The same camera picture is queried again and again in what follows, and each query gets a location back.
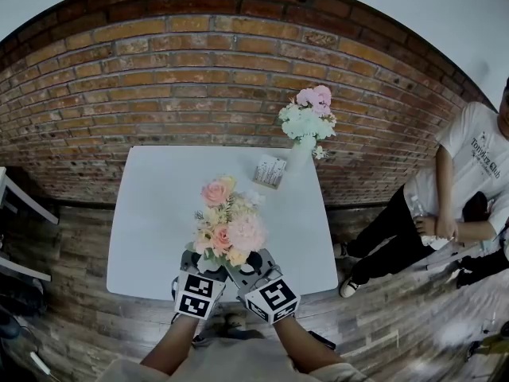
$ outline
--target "white chair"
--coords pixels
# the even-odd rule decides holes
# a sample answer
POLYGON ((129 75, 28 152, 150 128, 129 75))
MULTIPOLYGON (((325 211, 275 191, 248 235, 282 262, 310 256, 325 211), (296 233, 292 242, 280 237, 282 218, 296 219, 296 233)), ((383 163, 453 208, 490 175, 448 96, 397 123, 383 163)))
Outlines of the white chair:
MULTIPOLYGON (((34 201, 25 191, 19 188, 14 182, 7 177, 6 168, 0 167, 0 209, 3 207, 8 208, 10 211, 17 213, 17 208, 11 203, 6 201, 6 190, 9 190, 11 193, 19 197, 23 202, 25 202, 30 208, 32 208, 35 212, 41 214, 44 218, 46 218, 52 224, 58 225, 58 218, 51 214, 46 209, 42 208, 36 201, 34 201)), ((6 257, 0 256, 0 266, 7 267, 12 271, 16 271, 18 273, 22 273, 23 275, 32 276, 34 278, 44 280, 46 282, 51 282, 51 276, 45 273, 40 273, 39 271, 35 271, 29 269, 28 267, 24 267, 22 265, 16 264, 8 260, 6 257)))

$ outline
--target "small box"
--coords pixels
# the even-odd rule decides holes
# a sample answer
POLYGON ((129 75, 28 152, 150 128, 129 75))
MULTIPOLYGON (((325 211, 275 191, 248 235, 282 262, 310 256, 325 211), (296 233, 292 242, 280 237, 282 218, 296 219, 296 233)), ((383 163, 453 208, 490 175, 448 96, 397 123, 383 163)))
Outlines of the small box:
POLYGON ((277 189, 285 172, 286 161, 264 154, 254 172, 254 182, 277 189))

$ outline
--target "forearm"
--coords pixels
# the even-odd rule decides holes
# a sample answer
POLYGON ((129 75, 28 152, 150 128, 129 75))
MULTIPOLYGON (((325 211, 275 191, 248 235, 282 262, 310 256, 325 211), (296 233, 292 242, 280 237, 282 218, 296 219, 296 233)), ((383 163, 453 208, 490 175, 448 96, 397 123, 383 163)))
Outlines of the forearm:
POLYGON ((327 365, 344 362, 334 351, 309 335, 291 316, 276 322, 274 328, 299 372, 310 373, 327 365))
POLYGON ((495 229, 487 220, 480 222, 458 222, 459 242, 479 242, 491 240, 496 236, 495 229))
POLYGON ((440 146, 435 157, 437 165, 437 197, 439 214, 451 211, 451 192, 453 187, 453 159, 449 152, 440 146))
POLYGON ((171 376, 188 357, 198 322, 197 318, 181 315, 141 364, 171 376))

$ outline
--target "flower bouquet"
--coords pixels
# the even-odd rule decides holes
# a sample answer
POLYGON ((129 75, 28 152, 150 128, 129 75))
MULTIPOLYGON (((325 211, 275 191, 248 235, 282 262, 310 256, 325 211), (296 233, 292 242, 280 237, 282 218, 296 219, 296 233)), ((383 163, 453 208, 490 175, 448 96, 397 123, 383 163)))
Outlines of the flower bouquet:
POLYGON ((187 249, 222 266, 240 267, 252 251, 263 248, 266 229, 258 215, 262 197, 256 192, 235 192, 236 180, 221 176, 203 187, 206 204, 195 213, 196 239, 187 249))
POLYGON ((313 152, 316 158, 326 155, 322 146, 317 146, 317 140, 336 135, 333 129, 336 117, 330 109, 331 98, 330 90, 323 85, 302 89, 297 94, 297 102, 292 99, 288 106, 279 111, 283 131, 296 140, 294 148, 307 155, 313 152))

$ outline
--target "human arm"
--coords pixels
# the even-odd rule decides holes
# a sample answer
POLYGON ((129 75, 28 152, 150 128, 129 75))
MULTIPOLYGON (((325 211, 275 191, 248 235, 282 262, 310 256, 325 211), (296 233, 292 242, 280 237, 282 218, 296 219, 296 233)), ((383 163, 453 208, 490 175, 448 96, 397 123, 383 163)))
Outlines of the human arm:
POLYGON ((344 362, 343 358, 308 334, 292 316, 276 322, 274 328, 288 356, 301 373, 344 362))
MULTIPOLYGON (((438 218, 435 216, 418 216, 415 218, 415 228, 420 236, 436 236, 438 218)), ((458 242, 480 242, 490 240, 496 236, 495 229, 487 220, 479 222, 456 222, 458 242)))
POLYGON ((199 321, 187 315, 179 316, 141 365, 171 376, 188 357, 199 321))
POLYGON ((453 188, 453 158, 440 145, 435 157, 437 171, 438 217, 435 232, 437 237, 451 239, 457 237, 457 223, 454 220, 451 192, 453 188))

